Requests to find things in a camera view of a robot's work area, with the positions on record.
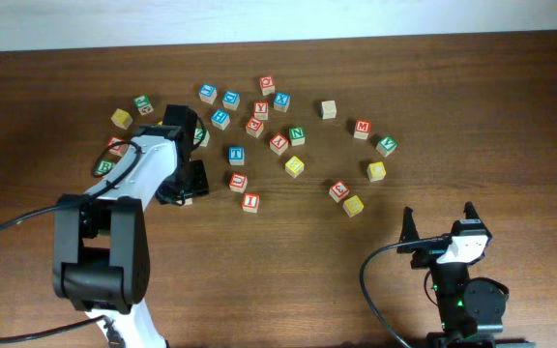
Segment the red I block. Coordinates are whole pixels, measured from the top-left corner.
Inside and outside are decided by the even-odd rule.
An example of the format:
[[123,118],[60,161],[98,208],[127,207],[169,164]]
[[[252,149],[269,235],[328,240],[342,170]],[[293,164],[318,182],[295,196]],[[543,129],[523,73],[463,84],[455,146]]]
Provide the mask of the red I block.
[[242,209],[245,212],[256,213],[260,204],[260,197],[254,193],[245,193],[242,200]]

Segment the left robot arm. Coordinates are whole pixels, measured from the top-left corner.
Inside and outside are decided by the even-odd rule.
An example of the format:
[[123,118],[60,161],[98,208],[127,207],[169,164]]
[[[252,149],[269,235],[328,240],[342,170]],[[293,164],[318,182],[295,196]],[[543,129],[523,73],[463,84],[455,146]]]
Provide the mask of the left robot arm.
[[114,168],[82,195],[64,194],[54,215],[53,288],[100,325],[111,347],[165,347],[144,300],[151,264],[144,211],[152,199],[178,207],[208,194],[191,157],[201,120],[167,106],[159,125],[142,125]]

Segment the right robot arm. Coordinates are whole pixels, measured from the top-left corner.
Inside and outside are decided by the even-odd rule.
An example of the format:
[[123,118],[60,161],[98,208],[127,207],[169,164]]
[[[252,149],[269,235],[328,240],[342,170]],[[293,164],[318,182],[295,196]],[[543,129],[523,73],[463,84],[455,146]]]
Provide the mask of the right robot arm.
[[399,253],[412,255],[412,269],[426,269],[442,331],[426,336],[430,347],[534,347],[524,338],[497,339],[503,331],[503,316],[509,288],[487,277],[470,277],[468,268],[484,258],[492,235],[471,202],[465,218],[454,222],[449,233],[422,239],[413,210],[403,210]]

